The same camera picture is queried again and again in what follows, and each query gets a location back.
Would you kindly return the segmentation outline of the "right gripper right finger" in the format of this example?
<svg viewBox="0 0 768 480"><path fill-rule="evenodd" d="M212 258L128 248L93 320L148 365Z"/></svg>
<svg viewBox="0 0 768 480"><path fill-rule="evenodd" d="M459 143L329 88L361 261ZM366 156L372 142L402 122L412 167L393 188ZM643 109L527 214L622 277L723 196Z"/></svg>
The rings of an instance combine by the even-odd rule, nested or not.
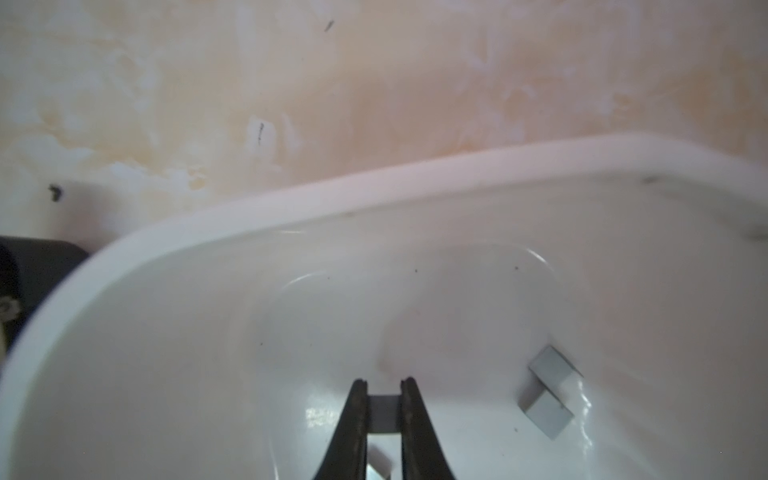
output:
<svg viewBox="0 0 768 480"><path fill-rule="evenodd" d="M413 377L401 382L401 461L405 480L454 480Z"/></svg>

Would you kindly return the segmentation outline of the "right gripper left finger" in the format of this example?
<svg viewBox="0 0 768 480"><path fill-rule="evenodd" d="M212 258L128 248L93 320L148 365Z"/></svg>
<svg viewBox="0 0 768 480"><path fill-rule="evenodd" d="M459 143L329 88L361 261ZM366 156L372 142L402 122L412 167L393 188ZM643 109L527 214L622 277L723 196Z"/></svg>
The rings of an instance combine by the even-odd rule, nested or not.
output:
<svg viewBox="0 0 768 480"><path fill-rule="evenodd" d="M368 384L352 383L315 480L365 480L367 471Z"/></svg>

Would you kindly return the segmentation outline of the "black stapler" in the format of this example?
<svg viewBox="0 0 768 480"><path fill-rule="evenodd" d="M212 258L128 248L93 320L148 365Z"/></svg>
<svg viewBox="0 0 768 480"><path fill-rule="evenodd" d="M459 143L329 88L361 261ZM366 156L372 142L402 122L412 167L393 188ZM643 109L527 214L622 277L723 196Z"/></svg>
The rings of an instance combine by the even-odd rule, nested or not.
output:
<svg viewBox="0 0 768 480"><path fill-rule="evenodd" d="M6 352L45 298L88 257L65 241L1 237L1 334Z"/></svg>

